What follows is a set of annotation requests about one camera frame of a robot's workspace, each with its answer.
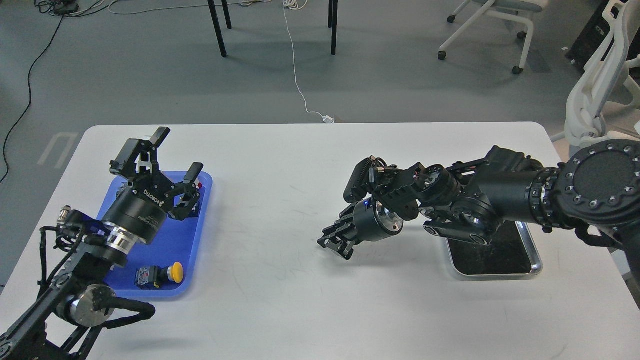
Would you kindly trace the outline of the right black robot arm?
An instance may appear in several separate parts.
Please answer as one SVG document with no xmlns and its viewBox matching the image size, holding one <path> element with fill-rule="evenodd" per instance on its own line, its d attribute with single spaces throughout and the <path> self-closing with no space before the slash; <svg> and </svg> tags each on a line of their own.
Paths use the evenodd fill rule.
<svg viewBox="0 0 640 360">
<path fill-rule="evenodd" d="M 395 236 L 423 215 L 428 233 L 479 245 L 506 221 L 574 230 L 585 244 L 620 249 L 631 267 L 639 264 L 638 141 L 595 143 L 556 167 L 500 146 L 449 167 L 403 170 L 370 156 L 355 166 L 343 198 L 348 206 L 317 243 L 346 260 L 354 246 Z"/>
</svg>

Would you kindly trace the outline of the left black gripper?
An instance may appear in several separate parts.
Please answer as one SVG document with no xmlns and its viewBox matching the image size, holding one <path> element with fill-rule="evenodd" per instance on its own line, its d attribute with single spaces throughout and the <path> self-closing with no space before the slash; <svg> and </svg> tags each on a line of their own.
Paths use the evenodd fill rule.
<svg viewBox="0 0 640 360">
<path fill-rule="evenodd" d="M 110 161 L 110 173 L 127 182 L 102 222 L 146 245 L 153 243 L 167 219 L 187 219 L 193 206 L 189 200 L 196 194 L 194 183 L 204 168 L 194 162 L 178 183 L 160 172 L 157 150 L 169 133 L 168 127 L 160 126 L 149 140 L 130 138 Z"/>
</svg>

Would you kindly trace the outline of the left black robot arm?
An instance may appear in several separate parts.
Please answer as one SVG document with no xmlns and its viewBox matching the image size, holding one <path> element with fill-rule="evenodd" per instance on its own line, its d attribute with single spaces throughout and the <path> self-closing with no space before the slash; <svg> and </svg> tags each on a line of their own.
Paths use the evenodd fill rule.
<svg viewBox="0 0 640 360">
<path fill-rule="evenodd" d="M 150 303 L 118 297 L 105 278 L 127 264 L 135 244 L 151 244 L 167 218 L 187 219 L 201 198 L 201 162 L 181 182 L 160 171 L 157 150 L 169 133 L 161 126 L 150 139 L 125 142 L 109 171 L 126 184 L 101 219 L 64 206 L 54 226 L 39 230 L 38 296 L 2 334 L 3 360 L 84 360 L 102 330 L 155 315 Z"/>
</svg>

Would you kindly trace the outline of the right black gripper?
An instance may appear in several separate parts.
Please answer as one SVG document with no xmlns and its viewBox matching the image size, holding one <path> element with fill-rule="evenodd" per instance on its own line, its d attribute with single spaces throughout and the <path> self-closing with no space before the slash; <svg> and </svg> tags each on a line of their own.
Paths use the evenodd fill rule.
<svg viewBox="0 0 640 360">
<path fill-rule="evenodd" d="M 354 246 L 377 242 L 400 234 L 403 219 L 374 198 L 366 198 L 346 207 L 338 219 L 322 230 L 317 244 L 331 249 L 345 260 L 354 254 Z"/>
</svg>

